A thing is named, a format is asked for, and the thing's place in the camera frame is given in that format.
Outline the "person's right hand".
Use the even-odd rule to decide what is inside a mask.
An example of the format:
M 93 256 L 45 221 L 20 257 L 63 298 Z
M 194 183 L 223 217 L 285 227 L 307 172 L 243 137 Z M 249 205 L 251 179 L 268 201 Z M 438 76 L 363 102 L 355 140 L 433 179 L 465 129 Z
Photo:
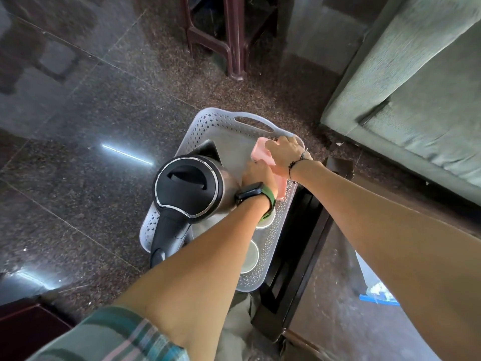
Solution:
M 303 146 L 302 149 L 298 151 L 281 149 L 270 151 L 270 153 L 275 162 L 275 166 L 271 167 L 273 173 L 286 178 L 290 177 L 290 169 L 293 168 L 297 162 L 302 160 L 313 160 L 310 153 Z

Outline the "person's left hand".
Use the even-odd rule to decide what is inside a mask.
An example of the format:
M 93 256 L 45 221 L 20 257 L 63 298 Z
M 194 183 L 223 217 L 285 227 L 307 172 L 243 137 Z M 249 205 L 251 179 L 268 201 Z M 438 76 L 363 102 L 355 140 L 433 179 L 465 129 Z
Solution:
M 242 186 L 263 182 L 273 193 L 275 199 L 278 196 L 278 186 L 271 167 L 263 160 L 248 161 L 242 175 Z

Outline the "pink plastic container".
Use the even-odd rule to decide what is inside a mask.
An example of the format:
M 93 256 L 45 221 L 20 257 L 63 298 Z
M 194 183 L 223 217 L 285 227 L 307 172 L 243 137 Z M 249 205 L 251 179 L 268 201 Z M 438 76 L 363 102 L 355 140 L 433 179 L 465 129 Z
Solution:
M 265 147 L 266 142 L 269 140 L 270 139 L 264 137 L 257 139 L 256 144 L 254 145 L 254 148 L 251 152 L 251 160 L 254 162 L 262 160 L 266 162 L 266 164 L 268 164 L 270 167 L 274 167 L 275 162 L 272 158 L 272 155 L 270 151 L 268 151 L 268 149 Z M 287 179 L 280 175 L 277 175 L 276 173 L 274 173 L 274 179 L 278 188 L 277 200 L 284 201 L 287 198 Z

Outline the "person's left forearm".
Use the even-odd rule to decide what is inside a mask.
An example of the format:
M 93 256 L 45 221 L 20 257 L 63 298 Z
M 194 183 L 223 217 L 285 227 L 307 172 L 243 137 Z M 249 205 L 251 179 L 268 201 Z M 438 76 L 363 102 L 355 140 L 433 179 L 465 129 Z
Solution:
M 190 361 L 213 361 L 251 238 L 269 207 L 262 194 L 245 200 L 143 274 L 114 305 L 147 319 Z

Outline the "person's right forearm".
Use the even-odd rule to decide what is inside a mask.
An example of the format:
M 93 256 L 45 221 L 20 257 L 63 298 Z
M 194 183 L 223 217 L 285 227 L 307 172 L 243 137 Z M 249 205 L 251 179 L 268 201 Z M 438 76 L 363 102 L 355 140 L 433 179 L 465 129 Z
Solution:
M 302 160 L 290 169 L 443 361 L 481 361 L 481 240 Z

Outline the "black smartwatch with green band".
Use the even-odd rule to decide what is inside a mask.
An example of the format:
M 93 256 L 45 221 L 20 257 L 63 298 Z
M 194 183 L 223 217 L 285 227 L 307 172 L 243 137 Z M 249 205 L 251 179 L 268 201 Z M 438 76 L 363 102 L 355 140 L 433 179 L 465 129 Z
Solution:
M 240 188 L 234 195 L 234 199 L 236 205 L 239 206 L 245 200 L 258 195 L 263 195 L 269 200 L 269 209 L 262 216 L 262 221 L 267 219 L 272 214 L 276 205 L 276 198 L 273 195 L 272 190 L 264 182 L 256 182 Z

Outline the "white perforated plastic tray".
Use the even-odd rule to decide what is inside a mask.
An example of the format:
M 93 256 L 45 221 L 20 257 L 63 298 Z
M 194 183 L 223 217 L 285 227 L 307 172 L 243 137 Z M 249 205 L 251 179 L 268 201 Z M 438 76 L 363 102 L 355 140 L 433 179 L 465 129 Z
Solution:
M 243 171 L 246 163 L 251 160 L 251 152 L 257 139 L 261 137 L 275 139 L 279 136 L 295 136 L 298 142 L 304 146 L 302 140 L 294 133 L 277 127 L 261 116 L 206 108 L 195 116 L 174 157 L 187 154 L 201 143 L 211 139 L 217 147 L 222 165 L 237 179 L 240 186 Z M 209 230 L 226 215 L 212 216 L 192 225 L 193 239 Z M 141 245 L 149 255 L 158 219 L 159 212 L 152 203 L 140 231 Z

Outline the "white cup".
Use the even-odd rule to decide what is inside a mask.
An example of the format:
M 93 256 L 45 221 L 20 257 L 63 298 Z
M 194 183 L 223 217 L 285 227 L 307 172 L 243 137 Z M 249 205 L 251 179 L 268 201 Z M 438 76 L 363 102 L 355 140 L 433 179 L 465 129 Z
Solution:
M 249 247 L 240 273 L 246 274 L 251 272 L 256 267 L 259 261 L 259 257 L 260 254 L 257 244 L 253 240 L 250 240 Z
M 269 215 L 267 215 L 266 217 L 262 218 L 259 221 L 259 223 L 256 225 L 256 230 L 263 230 L 268 228 L 274 222 L 275 216 L 276 216 L 276 209 L 274 207 Z

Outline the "black and steel electric kettle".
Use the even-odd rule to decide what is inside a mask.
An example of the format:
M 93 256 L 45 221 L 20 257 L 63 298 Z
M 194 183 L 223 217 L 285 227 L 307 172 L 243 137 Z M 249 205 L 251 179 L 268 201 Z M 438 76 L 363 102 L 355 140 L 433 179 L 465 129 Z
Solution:
M 150 268 L 193 240 L 192 225 L 231 212 L 238 189 L 237 179 L 222 165 L 211 139 L 167 161 L 153 182 L 153 204 L 159 219 L 150 249 Z

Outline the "dark wooden side table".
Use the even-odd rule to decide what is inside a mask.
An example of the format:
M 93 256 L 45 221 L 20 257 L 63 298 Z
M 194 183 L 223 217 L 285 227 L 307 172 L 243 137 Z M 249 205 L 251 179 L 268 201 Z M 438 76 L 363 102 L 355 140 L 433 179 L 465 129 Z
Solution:
M 320 201 L 298 185 L 252 320 L 272 343 L 287 333 L 333 224 Z

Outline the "maroon plastic chair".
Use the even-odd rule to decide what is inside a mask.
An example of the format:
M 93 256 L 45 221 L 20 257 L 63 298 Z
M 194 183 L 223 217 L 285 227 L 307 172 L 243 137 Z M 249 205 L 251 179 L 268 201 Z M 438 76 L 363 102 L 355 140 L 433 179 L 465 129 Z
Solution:
M 194 25 L 194 17 L 208 0 L 179 0 L 183 29 L 191 55 L 193 45 L 198 44 L 220 54 L 226 60 L 227 75 L 242 81 L 247 75 L 250 50 L 266 32 L 277 35 L 279 0 L 263 0 L 265 8 L 247 6 L 247 0 L 222 0 L 225 40 L 221 40 Z

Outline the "green fabric sofa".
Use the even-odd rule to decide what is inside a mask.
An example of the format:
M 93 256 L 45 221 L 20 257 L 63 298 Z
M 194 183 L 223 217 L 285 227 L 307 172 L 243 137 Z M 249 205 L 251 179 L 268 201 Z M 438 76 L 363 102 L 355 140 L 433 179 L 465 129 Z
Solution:
M 388 0 L 320 122 L 481 206 L 481 0 Z

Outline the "olive trousers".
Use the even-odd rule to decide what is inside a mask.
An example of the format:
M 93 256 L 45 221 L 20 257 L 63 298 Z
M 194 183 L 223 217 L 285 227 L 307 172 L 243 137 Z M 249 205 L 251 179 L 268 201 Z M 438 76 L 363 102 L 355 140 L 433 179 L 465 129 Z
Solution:
M 253 354 L 255 329 L 252 325 L 261 304 L 258 290 L 235 292 L 220 334 L 214 361 L 249 361 Z

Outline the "white and blue plastic bag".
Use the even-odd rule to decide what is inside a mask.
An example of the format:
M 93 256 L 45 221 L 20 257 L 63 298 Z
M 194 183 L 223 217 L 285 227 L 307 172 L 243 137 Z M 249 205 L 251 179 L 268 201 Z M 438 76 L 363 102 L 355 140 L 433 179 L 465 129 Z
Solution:
M 393 294 L 388 290 L 367 262 L 364 261 L 357 251 L 355 251 L 355 255 L 365 283 L 365 289 L 362 289 L 358 296 L 359 300 L 379 305 L 400 307 L 400 303 L 395 299 Z

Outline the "plaid shirt sleeve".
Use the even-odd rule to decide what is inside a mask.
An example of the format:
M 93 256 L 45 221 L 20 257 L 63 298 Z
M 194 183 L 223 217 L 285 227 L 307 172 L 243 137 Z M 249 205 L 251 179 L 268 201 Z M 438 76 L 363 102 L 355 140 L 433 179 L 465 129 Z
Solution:
M 95 311 L 26 361 L 190 361 L 188 353 L 130 309 Z

